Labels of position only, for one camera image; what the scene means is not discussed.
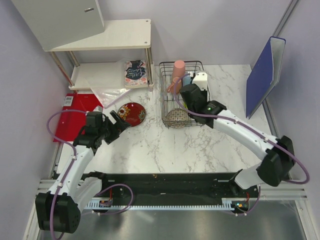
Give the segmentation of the blue binder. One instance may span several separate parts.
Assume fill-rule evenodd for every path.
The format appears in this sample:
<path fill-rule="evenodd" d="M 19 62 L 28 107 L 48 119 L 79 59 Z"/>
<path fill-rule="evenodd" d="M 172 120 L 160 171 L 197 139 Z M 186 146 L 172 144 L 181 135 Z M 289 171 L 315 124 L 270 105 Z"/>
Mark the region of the blue binder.
<path fill-rule="evenodd" d="M 245 114 L 250 119 L 280 81 L 286 40 L 271 36 L 246 81 Z"/>

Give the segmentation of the book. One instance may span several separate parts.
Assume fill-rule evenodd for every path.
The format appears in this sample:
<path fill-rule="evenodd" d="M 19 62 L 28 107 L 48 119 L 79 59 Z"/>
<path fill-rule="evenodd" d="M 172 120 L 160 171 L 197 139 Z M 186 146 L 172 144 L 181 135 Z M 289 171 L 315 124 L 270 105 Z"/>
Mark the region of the book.
<path fill-rule="evenodd" d="M 146 88 L 148 86 L 146 63 L 142 60 L 124 62 L 124 87 L 126 89 Z"/>

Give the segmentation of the clear plastic bag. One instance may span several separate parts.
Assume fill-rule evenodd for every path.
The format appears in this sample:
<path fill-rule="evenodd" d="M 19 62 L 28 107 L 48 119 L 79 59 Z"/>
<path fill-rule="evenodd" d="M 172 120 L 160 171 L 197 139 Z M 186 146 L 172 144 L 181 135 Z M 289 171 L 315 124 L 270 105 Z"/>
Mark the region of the clear plastic bag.
<path fill-rule="evenodd" d="M 131 90 L 125 88 L 93 87 L 91 88 L 91 91 L 100 101 L 103 108 L 107 109 L 126 96 Z"/>

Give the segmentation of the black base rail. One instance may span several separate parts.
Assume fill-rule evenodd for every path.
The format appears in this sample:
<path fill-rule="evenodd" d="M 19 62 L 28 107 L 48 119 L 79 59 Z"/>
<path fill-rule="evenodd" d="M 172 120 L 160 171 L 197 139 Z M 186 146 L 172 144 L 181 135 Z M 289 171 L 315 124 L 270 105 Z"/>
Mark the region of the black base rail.
<path fill-rule="evenodd" d="M 102 197 L 116 203 L 135 204 L 220 204 L 222 199 L 254 199 L 258 186 L 241 189 L 231 184 L 234 173 L 85 173 L 82 179 L 102 181 Z"/>

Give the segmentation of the red floral plate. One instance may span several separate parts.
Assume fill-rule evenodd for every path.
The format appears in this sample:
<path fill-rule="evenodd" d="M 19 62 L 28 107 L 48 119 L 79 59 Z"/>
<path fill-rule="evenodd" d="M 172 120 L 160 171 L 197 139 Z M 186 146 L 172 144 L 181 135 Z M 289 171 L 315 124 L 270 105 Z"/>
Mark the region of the red floral plate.
<path fill-rule="evenodd" d="M 132 127 L 136 127 L 145 120 L 147 112 L 140 103 L 128 102 L 118 109 L 117 114 Z"/>

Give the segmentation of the pink mug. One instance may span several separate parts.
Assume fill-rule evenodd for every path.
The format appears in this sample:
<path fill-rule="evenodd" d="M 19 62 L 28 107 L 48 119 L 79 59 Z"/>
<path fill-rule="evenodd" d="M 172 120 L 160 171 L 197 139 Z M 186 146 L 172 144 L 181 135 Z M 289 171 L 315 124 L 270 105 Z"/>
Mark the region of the pink mug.
<path fill-rule="evenodd" d="M 166 92 L 172 94 L 179 94 L 182 87 L 182 80 L 179 77 L 172 79 L 171 84 L 167 87 Z"/>

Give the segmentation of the red folder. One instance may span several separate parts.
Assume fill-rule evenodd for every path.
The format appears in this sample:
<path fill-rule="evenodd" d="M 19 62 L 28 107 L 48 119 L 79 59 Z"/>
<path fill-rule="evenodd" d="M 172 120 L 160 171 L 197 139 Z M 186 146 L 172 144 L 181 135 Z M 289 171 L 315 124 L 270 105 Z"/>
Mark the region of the red folder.
<path fill-rule="evenodd" d="M 81 112 L 103 111 L 103 105 L 93 93 L 68 93 L 65 96 L 63 110 Z M 63 112 L 55 131 L 55 136 L 66 142 L 73 142 L 80 129 L 86 123 L 86 116 L 81 112 Z"/>

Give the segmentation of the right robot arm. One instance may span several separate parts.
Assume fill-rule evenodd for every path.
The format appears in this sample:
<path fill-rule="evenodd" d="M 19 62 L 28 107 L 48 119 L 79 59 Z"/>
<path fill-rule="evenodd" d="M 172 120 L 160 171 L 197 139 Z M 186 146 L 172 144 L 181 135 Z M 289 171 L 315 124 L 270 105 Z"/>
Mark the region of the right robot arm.
<path fill-rule="evenodd" d="M 196 84 L 180 89 L 189 116 L 197 123 L 223 132 L 254 153 L 260 163 L 239 170 L 231 179 L 229 191 L 235 197 L 242 196 L 248 188 L 265 183 L 277 187 L 294 166 L 290 138 L 277 138 L 247 125 L 218 101 L 207 101 Z"/>

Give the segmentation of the black wire dish rack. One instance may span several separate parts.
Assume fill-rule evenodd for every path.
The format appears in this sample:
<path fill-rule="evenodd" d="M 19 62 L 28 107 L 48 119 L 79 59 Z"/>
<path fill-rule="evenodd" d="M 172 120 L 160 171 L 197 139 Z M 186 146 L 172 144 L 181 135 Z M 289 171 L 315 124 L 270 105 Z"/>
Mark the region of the black wire dish rack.
<path fill-rule="evenodd" d="M 178 94 L 175 97 L 172 93 L 167 92 L 167 88 L 172 82 L 173 67 L 174 67 L 174 61 L 162 61 L 159 64 L 161 118 L 165 127 L 167 127 L 165 125 L 165 118 L 169 113 L 169 111 L 175 108 L 182 109 L 180 104 L 184 105 L 184 101 L 180 94 Z M 190 116 L 188 115 L 188 120 L 185 127 L 200 126 L 200 125 L 201 125 L 200 123 L 197 123 L 194 119 L 190 118 Z"/>

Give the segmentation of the patterned bowl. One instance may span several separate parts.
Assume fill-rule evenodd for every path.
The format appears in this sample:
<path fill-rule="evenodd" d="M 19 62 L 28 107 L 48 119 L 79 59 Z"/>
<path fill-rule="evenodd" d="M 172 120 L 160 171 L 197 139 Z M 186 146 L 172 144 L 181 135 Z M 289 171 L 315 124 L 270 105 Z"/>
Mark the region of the patterned bowl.
<path fill-rule="evenodd" d="M 170 128 L 179 129 L 187 125 L 188 113 L 181 108 L 174 108 L 165 117 L 165 125 Z"/>

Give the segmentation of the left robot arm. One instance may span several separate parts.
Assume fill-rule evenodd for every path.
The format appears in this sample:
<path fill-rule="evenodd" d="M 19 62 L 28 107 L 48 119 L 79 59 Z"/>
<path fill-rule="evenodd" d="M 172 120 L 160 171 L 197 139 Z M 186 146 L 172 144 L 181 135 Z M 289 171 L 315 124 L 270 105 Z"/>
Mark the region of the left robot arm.
<path fill-rule="evenodd" d="M 52 237 L 56 232 L 74 233 L 80 223 L 81 214 L 95 195 L 106 196 L 110 191 L 108 182 L 98 177 L 80 180 L 90 161 L 103 142 L 110 144 L 131 125 L 110 112 L 115 122 L 100 111 L 85 114 L 85 124 L 70 144 L 73 152 L 54 184 L 46 193 L 35 198 L 38 226 L 49 231 Z"/>

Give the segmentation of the grey cabinet door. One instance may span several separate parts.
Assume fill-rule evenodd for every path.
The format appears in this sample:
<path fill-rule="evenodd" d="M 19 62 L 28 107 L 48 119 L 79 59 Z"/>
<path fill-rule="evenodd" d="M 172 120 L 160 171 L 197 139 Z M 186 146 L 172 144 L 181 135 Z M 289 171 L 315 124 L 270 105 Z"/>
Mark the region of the grey cabinet door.
<path fill-rule="evenodd" d="M 104 32 L 97 0 L 13 0 L 44 51 Z"/>

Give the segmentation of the white two-tier shelf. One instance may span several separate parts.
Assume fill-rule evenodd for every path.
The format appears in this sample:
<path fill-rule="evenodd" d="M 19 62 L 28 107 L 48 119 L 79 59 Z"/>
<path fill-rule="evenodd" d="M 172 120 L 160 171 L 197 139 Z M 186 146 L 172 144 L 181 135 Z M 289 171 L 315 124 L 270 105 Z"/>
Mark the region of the white two-tier shelf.
<path fill-rule="evenodd" d="M 154 62 L 151 51 L 152 21 L 150 19 L 107 20 L 105 30 L 94 36 L 50 49 L 48 52 L 65 75 L 69 89 L 86 91 L 92 88 L 106 88 L 112 83 L 124 81 L 124 70 L 115 62 L 79 63 L 75 52 L 118 51 L 143 49 L 145 52 L 147 87 L 153 89 Z M 57 52 L 67 52 L 74 63 L 69 76 Z"/>

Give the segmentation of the blue cup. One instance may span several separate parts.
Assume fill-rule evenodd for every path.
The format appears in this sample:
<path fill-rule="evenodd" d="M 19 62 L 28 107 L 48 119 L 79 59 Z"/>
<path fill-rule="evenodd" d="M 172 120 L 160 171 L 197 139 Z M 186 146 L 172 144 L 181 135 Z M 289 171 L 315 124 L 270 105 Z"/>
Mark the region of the blue cup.
<path fill-rule="evenodd" d="M 189 85 L 191 84 L 193 81 L 192 77 L 190 75 L 186 75 L 182 78 L 182 86 L 186 86 L 186 85 Z"/>

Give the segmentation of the tall pink cup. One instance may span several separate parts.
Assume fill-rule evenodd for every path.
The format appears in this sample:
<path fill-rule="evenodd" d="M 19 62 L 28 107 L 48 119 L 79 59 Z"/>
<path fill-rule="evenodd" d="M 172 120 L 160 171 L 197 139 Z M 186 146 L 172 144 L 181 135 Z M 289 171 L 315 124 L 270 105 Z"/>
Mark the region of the tall pink cup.
<path fill-rule="evenodd" d="M 173 64 L 173 70 L 171 78 L 174 79 L 176 77 L 180 78 L 184 76 L 186 73 L 186 63 L 183 60 L 177 60 Z"/>

